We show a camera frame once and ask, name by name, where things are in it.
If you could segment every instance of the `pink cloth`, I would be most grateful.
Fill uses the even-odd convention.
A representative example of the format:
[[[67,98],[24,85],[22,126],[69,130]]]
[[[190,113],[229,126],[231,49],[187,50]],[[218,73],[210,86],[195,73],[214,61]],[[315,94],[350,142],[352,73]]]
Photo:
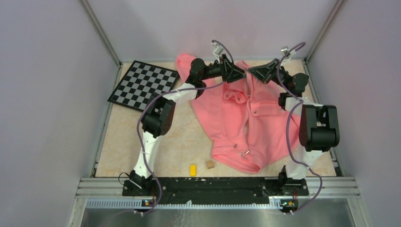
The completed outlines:
[[[193,59],[185,53],[176,59],[183,81],[189,76]],[[244,70],[250,67],[244,61],[236,65]],[[208,87],[216,84],[213,79],[204,82]],[[212,158],[239,171],[257,173],[287,156],[288,112],[278,105],[279,94],[274,82],[263,84],[247,73],[246,79],[205,90],[193,100],[195,114],[213,140]],[[292,148],[299,143],[299,122],[300,118],[293,115],[289,131]]]

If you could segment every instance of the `gray wall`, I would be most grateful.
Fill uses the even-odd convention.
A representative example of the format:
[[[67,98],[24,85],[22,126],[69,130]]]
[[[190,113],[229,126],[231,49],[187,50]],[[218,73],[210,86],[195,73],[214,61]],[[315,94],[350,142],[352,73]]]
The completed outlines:
[[[0,3],[0,226],[65,226],[116,65],[77,0]]]
[[[401,1],[347,1],[312,59],[323,102],[339,111],[338,147],[375,226],[399,226]]]
[[[305,56],[336,0],[89,0],[122,61],[213,57],[212,39],[235,58],[281,56],[301,41]]]

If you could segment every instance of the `checkerboard square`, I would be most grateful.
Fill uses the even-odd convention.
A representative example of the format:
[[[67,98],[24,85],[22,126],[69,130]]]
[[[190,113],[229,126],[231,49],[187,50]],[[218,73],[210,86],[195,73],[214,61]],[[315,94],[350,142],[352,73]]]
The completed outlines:
[[[143,111],[153,93],[170,91],[178,77],[177,71],[134,61],[108,101]]]

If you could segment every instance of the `gray floor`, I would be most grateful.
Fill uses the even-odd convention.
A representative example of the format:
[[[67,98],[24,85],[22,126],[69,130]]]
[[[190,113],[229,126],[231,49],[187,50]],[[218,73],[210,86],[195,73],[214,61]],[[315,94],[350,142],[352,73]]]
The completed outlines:
[[[87,209],[82,227],[158,226],[158,227],[353,227],[346,199],[316,200],[294,216],[282,215],[278,210],[156,210],[143,218],[122,210]]]

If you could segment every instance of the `beige table surface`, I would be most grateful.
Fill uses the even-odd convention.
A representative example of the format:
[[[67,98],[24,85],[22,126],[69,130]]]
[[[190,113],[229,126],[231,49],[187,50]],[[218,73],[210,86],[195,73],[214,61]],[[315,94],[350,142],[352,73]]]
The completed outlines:
[[[252,66],[270,62],[246,61]],[[176,70],[174,62],[152,64]],[[120,79],[130,67],[130,63],[123,65]],[[290,60],[285,64],[290,75],[304,72],[301,60]],[[175,87],[183,82],[178,80]],[[304,96],[313,100],[311,91],[307,87]],[[113,105],[108,123],[102,153],[97,166],[97,177],[118,176],[121,172],[129,173],[139,157],[139,138],[136,133],[136,124],[140,112],[120,105]],[[289,156],[264,167],[257,174],[247,174],[237,171],[222,163],[216,162],[212,169],[206,168],[206,161],[210,159],[212,141],[207,137],[199,124],[189,102],[176,108],[173,125],[161,141],[155,160],[154,171],[161,177],[188,177],[191,164],[196,164],[197,176],[277,176],[282,167],[291,159]],[[326,152],[319,157],[312,169],[323,176],[335,176],[330,154]]]

